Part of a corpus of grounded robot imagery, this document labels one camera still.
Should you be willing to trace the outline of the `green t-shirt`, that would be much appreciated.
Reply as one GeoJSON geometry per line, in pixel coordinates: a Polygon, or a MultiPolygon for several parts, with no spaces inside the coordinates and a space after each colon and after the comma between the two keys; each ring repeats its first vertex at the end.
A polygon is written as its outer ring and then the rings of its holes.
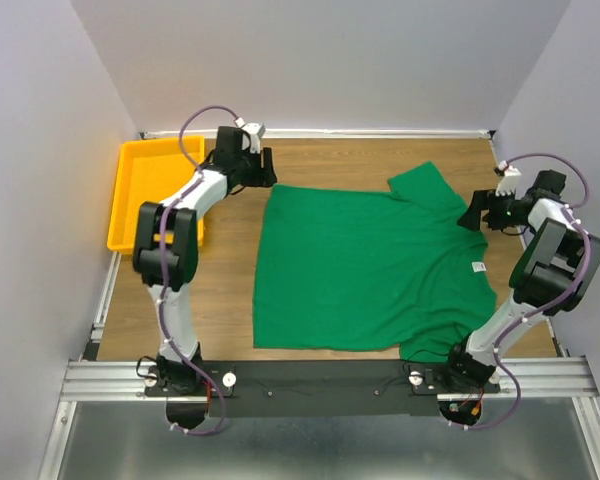
{"type": "Polygon", "coordinates": [[[385,191],[274,187],[255,271],[254,345],[397,347],[404,359],[441,360],[497,303],[486,239],[457,223],[465,209],[429,162],[385,191]]]}

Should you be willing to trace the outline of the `yellow plastic tray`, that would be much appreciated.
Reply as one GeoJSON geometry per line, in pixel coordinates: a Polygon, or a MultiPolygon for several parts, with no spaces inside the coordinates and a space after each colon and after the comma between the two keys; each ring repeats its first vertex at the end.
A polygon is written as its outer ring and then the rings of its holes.
{"type": "Polygon", "coordinates": [[[194,166],[182,154],[175,137],[124,143],[118,160],[107,248],[130,255],[140,206],[170,197],[193,175],[194,166]]]}

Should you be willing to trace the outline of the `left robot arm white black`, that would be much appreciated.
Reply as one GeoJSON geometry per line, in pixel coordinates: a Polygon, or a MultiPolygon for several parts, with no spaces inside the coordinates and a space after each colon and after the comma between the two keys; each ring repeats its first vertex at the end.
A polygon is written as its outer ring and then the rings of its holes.
{"type": "Polygon", "coordinates": [[[194,167],[191,179],[166,199],[140,207],[132,265],[152,298],[161,333],[155,366],[144,377],[149,388],[189,395],[206,381],[195,364],[199,340],[189,293],[199,263],[198,221],[231,194],[277,182],[272,150],[262,145],[265,132],[264,125],[241,119],[220,126],[215,148],[201,162],[179,137],[194,167]]]}

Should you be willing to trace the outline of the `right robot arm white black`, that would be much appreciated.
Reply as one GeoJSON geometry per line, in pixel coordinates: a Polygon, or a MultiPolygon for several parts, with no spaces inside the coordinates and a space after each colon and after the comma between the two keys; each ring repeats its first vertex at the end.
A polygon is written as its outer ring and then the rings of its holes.
{"type": "Polygon", "coordinates": [[[478,190],[457,224],[477,231],[527,227],[531,243],[509,278],[510,294],[479,329],[454,345],[440,367],[440,379],[460,392],[485,386],[497,361],[531,328],[582,300],[600,265],[600,237],[590,234],[561,199],[566,176],[540,171],[521,198],[516,188],[519,170],[506,163],[495,168],[499,183],[478,190]]]}

